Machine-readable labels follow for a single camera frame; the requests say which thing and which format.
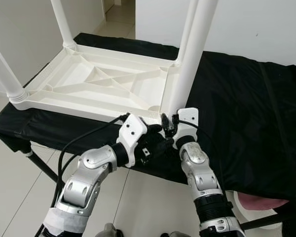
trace pink object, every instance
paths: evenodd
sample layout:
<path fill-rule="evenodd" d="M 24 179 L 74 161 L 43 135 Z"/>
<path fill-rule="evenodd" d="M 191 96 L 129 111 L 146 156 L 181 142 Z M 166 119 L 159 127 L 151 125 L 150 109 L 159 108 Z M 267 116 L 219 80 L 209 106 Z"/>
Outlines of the pink object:
<path fill-rule="evenodd" d="M 265 197 L 258 197 L 249 194 L 243 194 L 238 192 L 238 198 L 240 204 L 246 210 L 269 210 L 277 208 L 289 202 L 283 199 L 271 199 Z"/>

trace white tape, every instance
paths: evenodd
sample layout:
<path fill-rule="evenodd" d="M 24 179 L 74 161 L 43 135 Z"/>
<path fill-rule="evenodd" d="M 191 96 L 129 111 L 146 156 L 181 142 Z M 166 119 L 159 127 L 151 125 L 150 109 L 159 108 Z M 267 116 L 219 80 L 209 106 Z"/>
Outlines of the white tape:
<path fill-rule="evenodd" d="M 88 219 L 88 216 L 74 215 L 57 208 L 50 208 L 43 224 L 52 235 L 58 236 L 64 231 L 83 233 Z"/>

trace black tablecloth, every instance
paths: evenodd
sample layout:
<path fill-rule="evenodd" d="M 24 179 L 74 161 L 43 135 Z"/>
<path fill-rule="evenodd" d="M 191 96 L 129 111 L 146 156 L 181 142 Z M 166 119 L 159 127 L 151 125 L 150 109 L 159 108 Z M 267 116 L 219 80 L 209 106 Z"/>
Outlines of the black tablecloth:
<path fill-rule="evenodd" d="M 178 49 L 139 40 L 79 34 L 79 44 L 164 59 Z M 198 142 L 226 189 L 296 200 L 296 66 L 260 63 L 239 56 L 204 52 L 187 107 L 199 109 Z M 0 113 L 0 139 L 13 151 L 28 141 L 62 149 L 73 138 L 103 122 L 8 104 Z M 82 152 L 115 142 L 119 126 L 90 135 L 69 148 Z M 204 136 L 208 133 L 212 142 Z M 175 152 L 134 169 L 186 183 Z"/>

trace black metal leg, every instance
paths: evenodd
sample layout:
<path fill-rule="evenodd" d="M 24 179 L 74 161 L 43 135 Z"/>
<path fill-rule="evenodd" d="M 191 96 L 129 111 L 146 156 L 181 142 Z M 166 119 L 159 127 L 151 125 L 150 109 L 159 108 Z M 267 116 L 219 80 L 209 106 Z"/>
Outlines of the black metal leg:
<path fill-rule="evenodd" d="M 258 228 L 261 226 L 268 226 L 268 225 L 280 223 L 288 219 L 291 219 L 292 217 L 294 217 L 294 214 L 285 214 L 285 215 L 275 214 L 275 215 L 267 216 L 264 218 L 256 219 L 254 221 L 242 223 L 240 227 L 245 231 L 245 230 Z"/>
<path fill-rule="evenodd" d="M 40 168 L 45 174 L 49 176 L 53 181 L 57 182 L 58 176 L 57 174 L 41 159 L 39 156 L 31 151 L 30 153 L 26 153 L 27 158 L 29 158 L 38 168 Z"/>

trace white wall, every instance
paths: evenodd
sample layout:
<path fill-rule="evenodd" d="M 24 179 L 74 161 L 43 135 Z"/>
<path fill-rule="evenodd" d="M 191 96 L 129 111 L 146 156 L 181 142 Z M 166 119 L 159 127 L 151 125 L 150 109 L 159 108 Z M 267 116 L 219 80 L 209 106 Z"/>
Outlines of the white wall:
<path fill-rule="evenodd" d="M 136 39 L 179 46 L 189 0 L 137 0 Z M 296 0 L 219 0 L 205 50 L 296 65 Z"/>
<path fill-rule="evenodd" d="M 73 36 L 105 20 L 102 0 L 62 0 Z M 62 48 L 50 0 L 0 0 L 0 52 L 21 84 Z"/>
<path fill-rule="evenodd" d="M 114 6 L 114 0 L 103 0 L 104 10 L 107 12 L 112 6 Z"/>

